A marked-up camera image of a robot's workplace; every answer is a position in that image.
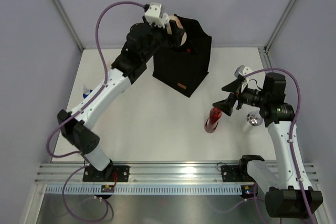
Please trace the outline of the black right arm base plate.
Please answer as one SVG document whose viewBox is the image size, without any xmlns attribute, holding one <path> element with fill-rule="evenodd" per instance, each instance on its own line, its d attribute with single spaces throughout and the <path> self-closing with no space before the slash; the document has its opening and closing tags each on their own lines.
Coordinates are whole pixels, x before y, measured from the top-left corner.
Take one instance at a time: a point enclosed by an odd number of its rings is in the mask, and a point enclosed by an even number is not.
<svg viewBox="0 0 336 224">
<path fill-rule="evenodd" d="M 222 165 L 220 169 L 223 182 L 254 182 L 238 165 Z"/>
</svg>

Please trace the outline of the cream bottle white pump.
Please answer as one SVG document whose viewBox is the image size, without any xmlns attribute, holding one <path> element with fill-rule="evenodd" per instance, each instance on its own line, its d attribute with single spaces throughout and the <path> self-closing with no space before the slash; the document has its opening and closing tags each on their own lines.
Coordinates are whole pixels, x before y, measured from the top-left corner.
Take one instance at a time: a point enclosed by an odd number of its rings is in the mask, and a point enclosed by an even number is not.
<svg viewBox="0 0 336 224">
<path fill-rule="evenodd" d="M 166 31 L 172 36 L 174 47 L 180 47 L 185 44 L 187 34 L 177 16 L 169 15 L 166 23 Z"/>
</svg>

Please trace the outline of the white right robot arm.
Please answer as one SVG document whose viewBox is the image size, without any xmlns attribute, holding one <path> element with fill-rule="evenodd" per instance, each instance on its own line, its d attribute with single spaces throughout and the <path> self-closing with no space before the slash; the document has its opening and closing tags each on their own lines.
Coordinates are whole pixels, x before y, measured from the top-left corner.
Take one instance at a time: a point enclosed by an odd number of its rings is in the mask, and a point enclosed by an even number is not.
<svg viewBox="0 0 336 224">
<path fill-rule="evenodd" d="M 265 207 L 272 218 L 308 219 L 323 203 L 322 192 L 314 190 L 307 176 L 296 135 L 296 112 L 285 102 L 286 78 L 269 72 L 261 90 L 248 88 L 247 73 L 238 73 L 236 80 L 222 87 L 227 99 L 214 107 L 230 116 L 233 106 L 259 108 L 271 137 L 278 167 L 275 175 L 260 155 L 243 155 L 238 165 L 221 167 L 222 177 L 237 174 L 252 180 L 265 194 Z"/>
</svg>

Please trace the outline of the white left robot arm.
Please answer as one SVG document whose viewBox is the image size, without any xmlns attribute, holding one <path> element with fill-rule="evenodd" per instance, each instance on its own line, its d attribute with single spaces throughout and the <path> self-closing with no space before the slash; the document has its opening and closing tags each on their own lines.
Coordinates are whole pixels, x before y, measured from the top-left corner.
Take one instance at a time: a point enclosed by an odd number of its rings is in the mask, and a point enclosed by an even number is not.
<svg viewBox="0 0 336 224">
<path fill-rule="evenodd" d="M 61 110 L 57 119 L 62 136 L 90 164 L 89 174 L 106 182 L 115 177 L 113 161 L 100 146 L 92 128 L 112 101 L 132 85 L 146 70 L 146 64 L 160 48 L 178 48 L 186 42 L 186 32 L 177 16 L 169 16 L 164 27 L 147 21 L 130 28 L 120 55 L 102 81 L 71 111 Z"/>
</svg>

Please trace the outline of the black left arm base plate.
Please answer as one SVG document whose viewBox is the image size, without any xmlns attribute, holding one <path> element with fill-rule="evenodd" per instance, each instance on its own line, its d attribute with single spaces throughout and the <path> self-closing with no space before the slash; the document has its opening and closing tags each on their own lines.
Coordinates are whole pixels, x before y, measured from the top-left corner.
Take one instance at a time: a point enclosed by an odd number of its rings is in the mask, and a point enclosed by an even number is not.
<svg viewBox="0 0 336 224">
<path fill-rule="evenodd" d="M 99 171 L 92 165 L 85 168 L 82 177 L 83 182 L 128 182 L 130 166 L 127 165 L 113 165 L 108 166 L 103 171 Z"/>
</svg>

